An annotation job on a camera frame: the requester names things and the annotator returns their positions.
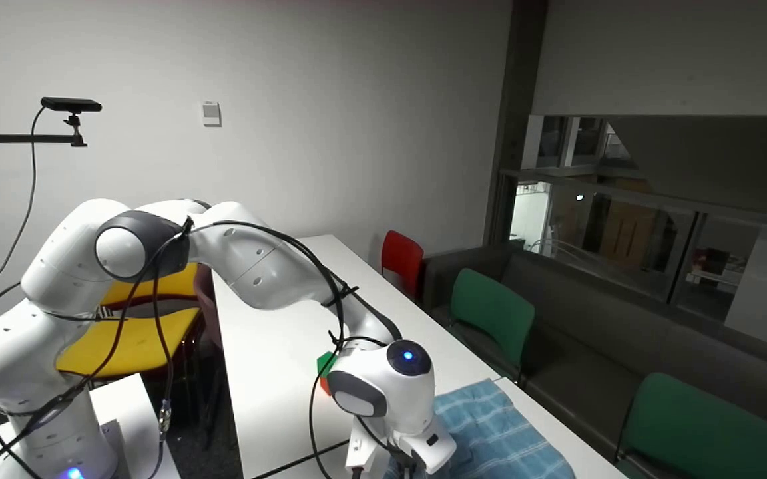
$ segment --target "blue striped towel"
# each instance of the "blue striped towel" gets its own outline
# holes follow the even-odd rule
[[[434,479],[576,477],[493,380],[442,395],[434,399],[434,411],[458,441],[454,457]]]

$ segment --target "red chair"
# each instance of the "red chair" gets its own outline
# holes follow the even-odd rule
[[[418,302],[421,267],[424,267],[421,244],[389,230],[381,251],[381,272],[383,278],[395,278],[399,290],[413,302]]]

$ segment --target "yellow chair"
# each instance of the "yellow chair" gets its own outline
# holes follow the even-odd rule
[[[192,344],[195,324],[200,319],[196,296],[195,296],[195,278],[196,264],[189,264],[183,272],[160,278],[157,302],[160,310],[167,310],[167,304],[176,306],[176,312],[163,312],[160,324],[165,335],[165,345],[171,360],[176,356],[180,344]],[[131,296],[127,282],[114,282],[110,292],[104,296],[102,306],[107,312],[119,312]],[[151,298],[155,284],[142,282],[134,292],[127,319],[123,321],[123,333],[116,341],[116,349],[112,360],[95,371],[107,353],[114,345],[116,335],[116,316],[102,316],[95,319],[75,344],[70,344],[58,360],[56,367],[60,373],[72,375],[92,375],[92,377],[119,377],[131,373],[149,373],[167,365],[155,316],[151,316]]]

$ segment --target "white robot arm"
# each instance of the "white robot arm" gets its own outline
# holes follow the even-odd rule
[[[27,268],[27,302],[0,316],[0,411],[15,432],[27,432],[12,451],[36,475],[58,477],[75,465],[84,477],[114,472],[83,380],[56,373],[56,356],[84,333],[112,279],[139,282],[189,260],[211,267],[255,310],[303,298],[333,310],[340,327],[328,380],[336,405],[356,419],[349,468],[363,468],[377,445],[404,453],[428,475],[450,460],[454,441],[430,411],[428,353],[402,341],[300,242],[271,232],[236,203],[205,207],[172,200],[131,210],[90,200],[58,224]],[[0,463],[0,477],[22,475],[12,460]]]

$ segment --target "green chair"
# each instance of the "green chair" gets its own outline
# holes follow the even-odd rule
[[[767,421],[652,373],[637,389],[617,468],[626,477],[767,477]]]
[[[506,284],[461,268],[452,284],[444,327],[478,353],[493,371],[522,380],[522,349],[536,321],[536,306]]]

